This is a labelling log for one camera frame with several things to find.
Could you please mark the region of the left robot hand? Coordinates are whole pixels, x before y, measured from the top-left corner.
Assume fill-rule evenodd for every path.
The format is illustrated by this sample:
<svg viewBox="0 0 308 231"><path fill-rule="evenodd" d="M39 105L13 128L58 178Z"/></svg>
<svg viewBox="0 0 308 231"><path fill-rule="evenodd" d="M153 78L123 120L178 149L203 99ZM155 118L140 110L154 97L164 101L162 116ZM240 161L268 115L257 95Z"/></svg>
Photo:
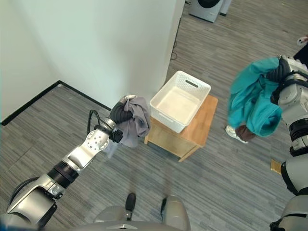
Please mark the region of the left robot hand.
<svg viewBox="0 0 308 231"><path fill-rule="evenodd" d="M117 104L112 108L109 119L111 119L116 124L121 124L123 122L126 122L133 117L133 113L129 110L125 110L126 103L129 102L129 100L136 98L136 95L126 95L123 96Z"/></svg>

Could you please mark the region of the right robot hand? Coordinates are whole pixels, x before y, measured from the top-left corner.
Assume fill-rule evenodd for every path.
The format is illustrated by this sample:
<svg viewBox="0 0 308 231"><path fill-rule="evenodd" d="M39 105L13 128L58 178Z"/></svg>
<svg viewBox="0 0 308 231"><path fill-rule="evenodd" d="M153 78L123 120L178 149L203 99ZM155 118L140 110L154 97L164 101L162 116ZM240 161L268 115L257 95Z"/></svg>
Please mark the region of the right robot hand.
<svg viewBox="0 0 308 231"><path fill-rule="evenodd" d="M290 72L291 68L288 63L288 57L281 55L279 57L278 67L268 72L266 74L266 79L275 83L282 83Z"/></svg>

